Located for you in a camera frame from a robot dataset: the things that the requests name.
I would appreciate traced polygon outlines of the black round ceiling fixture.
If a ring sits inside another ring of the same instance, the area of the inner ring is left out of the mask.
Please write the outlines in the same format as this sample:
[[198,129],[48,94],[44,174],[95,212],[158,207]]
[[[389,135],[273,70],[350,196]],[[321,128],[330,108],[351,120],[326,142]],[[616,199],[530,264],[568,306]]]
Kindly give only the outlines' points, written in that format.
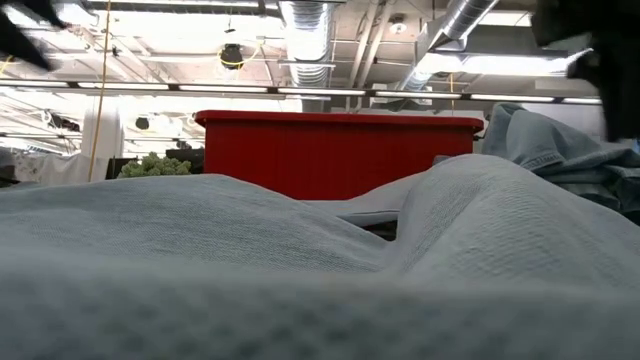
[[239,44],[225,44],[219,54],[222,66],[228,70],[239,70],[242,68],[244,58]]

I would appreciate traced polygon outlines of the white cabinet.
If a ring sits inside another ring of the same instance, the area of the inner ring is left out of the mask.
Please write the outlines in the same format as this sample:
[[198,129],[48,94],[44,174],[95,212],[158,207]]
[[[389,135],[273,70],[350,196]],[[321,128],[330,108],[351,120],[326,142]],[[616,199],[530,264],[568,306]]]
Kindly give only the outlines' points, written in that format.
[[96,158],[120,158],[124,147],[124,126],[119,109],[103,104],[98,116],[99,104],[89,106],[82,124],[81,154],[90,157],[97,136]]

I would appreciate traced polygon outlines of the silver ventilation duct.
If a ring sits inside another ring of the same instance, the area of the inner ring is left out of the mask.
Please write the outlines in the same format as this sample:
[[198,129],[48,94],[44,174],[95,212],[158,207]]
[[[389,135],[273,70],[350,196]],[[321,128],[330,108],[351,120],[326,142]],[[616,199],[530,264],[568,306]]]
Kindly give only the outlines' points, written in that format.
[[414,63],[396,90],[421,91],[438,69],[437,50],[462,52],[467,39],[500,0],[450,0],[443,16],[426,22],[414,45]]
[[292,82],[297,87],[326,87],[335,5],[319,1],[279,1]]

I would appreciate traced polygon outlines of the red plastic laundry bin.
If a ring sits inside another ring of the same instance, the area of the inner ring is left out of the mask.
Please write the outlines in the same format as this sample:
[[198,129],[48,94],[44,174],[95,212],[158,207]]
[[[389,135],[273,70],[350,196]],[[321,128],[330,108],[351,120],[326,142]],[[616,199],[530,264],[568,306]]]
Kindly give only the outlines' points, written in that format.
[[204,170],[300,200],[341,200],[473,150],[472,117],[203,110]]

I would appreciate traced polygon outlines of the light blue denim shirt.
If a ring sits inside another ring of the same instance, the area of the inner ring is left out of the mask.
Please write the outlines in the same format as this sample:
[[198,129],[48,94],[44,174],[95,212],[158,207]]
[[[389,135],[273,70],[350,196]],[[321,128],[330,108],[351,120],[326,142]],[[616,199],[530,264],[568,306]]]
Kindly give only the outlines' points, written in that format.
[[0,190],[0,360],[640,360],[640,226],[543,178],[640,155],[495,106],[351,203],[221,175]]

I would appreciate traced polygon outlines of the green potted plant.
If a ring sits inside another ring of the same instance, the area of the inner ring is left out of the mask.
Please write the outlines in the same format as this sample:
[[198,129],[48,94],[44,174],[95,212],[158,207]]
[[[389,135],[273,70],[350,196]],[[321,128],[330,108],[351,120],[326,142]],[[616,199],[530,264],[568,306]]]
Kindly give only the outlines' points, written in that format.
[[141,159],[131,160],[125,164],[121,168],[118,178],[190,175],[190,170],[191,163],[189,161],[159,157],[155,152],[150,152]]

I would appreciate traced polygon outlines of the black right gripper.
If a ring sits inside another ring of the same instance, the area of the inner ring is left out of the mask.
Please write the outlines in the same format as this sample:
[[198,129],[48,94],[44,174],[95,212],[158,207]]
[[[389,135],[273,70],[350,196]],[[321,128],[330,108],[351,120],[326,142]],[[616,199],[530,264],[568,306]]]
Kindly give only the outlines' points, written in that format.
[[600,98],[610,142],[640,138],[640,0],[536,0],[534,39],[545,47],[586,35],[590,50],[567,76],[607,79]]

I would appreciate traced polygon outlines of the long ceiling light bar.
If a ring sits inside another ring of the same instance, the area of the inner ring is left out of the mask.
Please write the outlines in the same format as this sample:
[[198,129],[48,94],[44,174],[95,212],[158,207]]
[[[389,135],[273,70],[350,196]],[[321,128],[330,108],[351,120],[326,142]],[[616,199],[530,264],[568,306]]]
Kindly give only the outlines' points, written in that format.
[[218,95],[284,95],[302,97],[366,97],[384,99],[411,99],[411,100],[451,100],[451,101],[476,101],[476,102],[519,102],[519,103],[543,103],[562,105],[589,105],[602,104],[598,98],[589,97],[560,97],[540,95],[508,95],[508,94],[483,94],[483,93],[459,93],[459,92],[411,92],[397,90],[376,89],[338,89],[338,88],[303,88],[303,87],[277,87],[277,86],[248,86],[248,85],[189,85],[177,83],[126,83],[126,82],[76,82],[61,80],[29,80],[0,78],[0,88],[21,90],[62,90],[63,92],[89,92],[110,91],[116,94],[140,93],[140,94],[218,94]]

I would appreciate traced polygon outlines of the white hanging cloth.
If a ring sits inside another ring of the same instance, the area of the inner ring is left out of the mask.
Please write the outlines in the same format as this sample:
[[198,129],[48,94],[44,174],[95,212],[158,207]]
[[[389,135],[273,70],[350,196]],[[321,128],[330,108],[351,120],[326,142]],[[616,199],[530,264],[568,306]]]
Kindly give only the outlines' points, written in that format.
[[0,156],[0,168],[12,167],[13,178],[43,186],[82,184],[103,181],[109,160],[82,154],[62,156],[16,152]]

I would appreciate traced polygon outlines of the blue white striped shirt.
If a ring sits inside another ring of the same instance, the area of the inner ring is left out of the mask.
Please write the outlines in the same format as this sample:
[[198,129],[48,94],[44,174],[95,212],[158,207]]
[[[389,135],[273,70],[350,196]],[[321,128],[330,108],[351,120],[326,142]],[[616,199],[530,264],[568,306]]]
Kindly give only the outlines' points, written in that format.
[[614,210],[640,226],[640,168],[605,166],[544,175],[543,178]]

